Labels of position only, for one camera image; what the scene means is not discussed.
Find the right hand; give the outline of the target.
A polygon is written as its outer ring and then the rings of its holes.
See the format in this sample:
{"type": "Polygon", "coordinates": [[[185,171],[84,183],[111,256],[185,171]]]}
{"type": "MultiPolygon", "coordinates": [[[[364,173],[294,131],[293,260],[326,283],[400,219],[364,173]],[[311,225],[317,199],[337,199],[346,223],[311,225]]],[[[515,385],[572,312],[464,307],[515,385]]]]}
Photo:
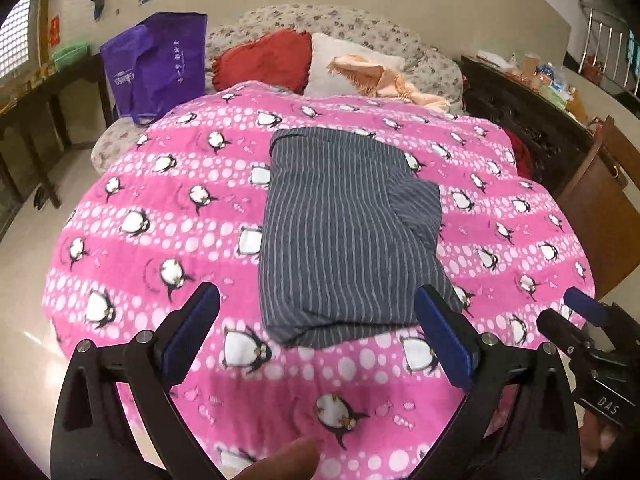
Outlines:
{"type": "Polygon", "coordinates": [[[610,425],[603,418],[585,411],[579,428],[582,471],[605,471],[611,476],[619,474],[627,466],[622,448],[616,443],[619,437],[626,438],[620,428],[610,425]]]}

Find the left hand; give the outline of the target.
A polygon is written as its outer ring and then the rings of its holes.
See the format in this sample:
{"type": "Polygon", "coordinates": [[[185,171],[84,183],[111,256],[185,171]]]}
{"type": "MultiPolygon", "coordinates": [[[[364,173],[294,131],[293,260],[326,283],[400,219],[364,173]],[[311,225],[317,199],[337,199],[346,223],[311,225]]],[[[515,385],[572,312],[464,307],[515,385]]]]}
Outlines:
{"type": "Polygon", "coordinates": [[[243,469],[235,480],[309,480],[320,462],[316,439],[302,437],[280,448],[271,456],[243,469]]]}

